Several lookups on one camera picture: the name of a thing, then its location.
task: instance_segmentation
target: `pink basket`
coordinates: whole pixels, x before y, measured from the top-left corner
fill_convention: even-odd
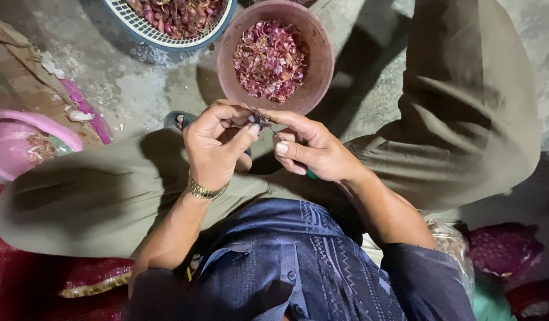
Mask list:
[[[0,111],[0,177],[14,180],[35,164],[29,159],[31,145],[29,135],[37,128],[56,136],[72,151],[82,150],[82,141],[74,132],[57,124],[47,116],[35,113],[21,113],[13,110]]]

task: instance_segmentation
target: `hand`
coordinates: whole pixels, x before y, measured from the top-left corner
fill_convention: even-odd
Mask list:
[[[309,168],[323,180],[351,180],[367,172],[365,166],[321,123],[290,112],[259,110],[271,121],[288,128],[273,135],[276,159],[295,174]]]
[[[237,103],[218,100],[183,129],[191,177],[197,184],[215,191],[233,177],[237,159],[258,139],[260,126],[246,125],[250,113]]]

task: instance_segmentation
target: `trouser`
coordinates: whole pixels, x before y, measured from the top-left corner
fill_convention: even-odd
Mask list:
[[[416,0],[399,110],[400,120],[346,146],[423,213],[502,193],[537,164],[531,68],[495,0]],[[184,190],[187,173],[176,128],[58,157],[5,188],[0,236],[31,252],[130,257]],[[263,198],[318,203],[349,235],[363,231],[334,183],[285,170],[235,174],[202,231]]]

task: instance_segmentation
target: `blue shirt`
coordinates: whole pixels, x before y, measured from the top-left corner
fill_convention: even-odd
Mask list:
[[[313,203],[254,204],[212,239],[187,287],[183,271],[138,275],[124,320],[475,320],[449,255],[389,244],[379,268]]]

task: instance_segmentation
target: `sandal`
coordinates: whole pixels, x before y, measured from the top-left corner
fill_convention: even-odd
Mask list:
[[[164,118],[164,128],[175,127],[178,128],[178,117],[183,115],[182,129],[189,126],[197,119],[197,116],[191,113],[187,113],[181,110],[175,110],[167,114]],[[250,147],[245,150],[245,154],[250,157]]]

